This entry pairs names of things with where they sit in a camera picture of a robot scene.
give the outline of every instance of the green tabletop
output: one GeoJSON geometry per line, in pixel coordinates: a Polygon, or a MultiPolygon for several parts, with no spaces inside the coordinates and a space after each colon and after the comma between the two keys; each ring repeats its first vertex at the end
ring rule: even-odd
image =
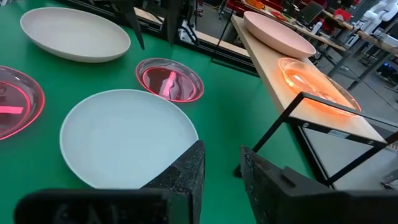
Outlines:
{"type": "MultiPolygon", "coordinates": [[[[141,50],[131,29],[132,45],[125,56],[108,63],[78,63],[53,56],[34,45],[19,19],[30,9],[62,6],[53,1],[16,1],[0,8],[0,65],[36,79],[44,90],[43,113],[19,134],[0,141],[0,223],[12,223],[12,211],[25,194],[47,188],[89,188],[67,167],[58,135],[67,113],[82,99],[105,90],[143,90],[136,65],[146,58],[164,57],[197,72],[205,84],[198,101],[177,104],[194,123],[206,146],[206,179],[202,223],[255,223],[243,181],[232,176],[239,146],[253,147],[278,117],[259,78],[213,64],[206,55],[144,35],[141,50]]],[[[312,177],[298,143],[281,127],[260,150],[278,166],[289,166],[312,177]]]]}

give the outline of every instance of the pink bowl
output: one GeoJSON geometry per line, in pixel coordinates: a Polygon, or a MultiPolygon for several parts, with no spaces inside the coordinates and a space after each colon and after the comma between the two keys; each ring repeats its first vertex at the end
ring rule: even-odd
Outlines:
{"type": "Polygon", "coordinates": [[[298,33],[261,14],[246,11],[244,25],[253,36],[282,54],[307,58],[317,52],[315,47],[298,33]]]}

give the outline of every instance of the transparent red dish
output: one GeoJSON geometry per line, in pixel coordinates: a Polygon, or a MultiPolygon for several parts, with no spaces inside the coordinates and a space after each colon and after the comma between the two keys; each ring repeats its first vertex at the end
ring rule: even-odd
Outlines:
{"type": "Polygon", "coordinates": [[[44,93],[28,75],[0,66],[0,140],[30,125],[42,112],[44,93]]]}
{"type": "MultiPolygon", "coordinates": [[[[292,58],[281,58],[278,64],[286,84],[288,84],[295,94],[304,91],[325,100],[361,111],[361,107],[353,96],[314,66],[292,58]]],[[[307,102],[327,113],[356,116],[353,113],[327,106],[313,100],[307,100],[307,102]]]]}
{"type": "Polygon", "coordinates": [[[199,99],[205,90],[200,77],[187,66],[165,58],[148,58],[137,65],[139,83],[149,92],[179,103],[199,99]]]}

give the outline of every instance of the pink plate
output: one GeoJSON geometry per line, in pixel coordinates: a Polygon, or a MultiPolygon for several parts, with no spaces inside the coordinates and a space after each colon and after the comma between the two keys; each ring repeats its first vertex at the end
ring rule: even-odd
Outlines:
{"type": "Polygon", "coordinates": [[[136,76],[146,90],[173,102],[195,101],[205,89],[194,71],[165,58],[143,60],[137,65],[136,76]]]}
{"type": "Polygon", "coordinates": [[[0,66],[0,140],[30,125],[42,112],[44,94],[31,77],[0,66]]]}
{"type": "Polygon", "coordinates": [[[253,36],[282,54],[307,58],[317,52],[315,47],[298,33],[261,14],[246,11],[244,24],[253,36]]]}

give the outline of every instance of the gray floor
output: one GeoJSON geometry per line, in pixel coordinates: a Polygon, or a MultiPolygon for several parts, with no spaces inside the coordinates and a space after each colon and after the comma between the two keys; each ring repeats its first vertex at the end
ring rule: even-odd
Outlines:
{"type": "MultiPolygon", "coordinates": [[[[203,17],[198,17],[197,29],[200,32],[219,38],[226,24],[226,18],[228,16],[224,16],[222,20],[219,20],[215,9],[204,6],[203,17]]],[[[331,50],[329,54],[335,60],[340,59],[340,56],[334,50],[331,50]]],[[[357,76],[366,69],[355,58],[349,59],[346,66],[357,76]]],[[[318,68],[323,73],[328,73],[333,66],[326,59],[323,59],[318,64],[318,68]]],[[[353,82],[352,79],[339,74],[335,75],[333,79],[344,88],[348,88],[353,82]]],[[[356,98],[365,113],[398,123],[398,103],[396,102],[398,95],[385,88],[386,86],[387,84],[384,81],[375,74],[372,74],[368,75],[364,79],[364,83],[360,83],[351,94],[356,98]]],[[[397,128],[383,124],[376,125],[393,132],[398,131],[397,128]]],[[[365,144],[336,138],[312,130],[306,130],[306,134],[309,136],[311,144],[316,149],[329,176],[336,173],[370,148],[365,144]]],[[[335,186],[340,190],[382,189],[380,185],[381,178],[395,169],[398,169],[398,151],[392,149],[382,150],[338,180],[335,186]]]]}

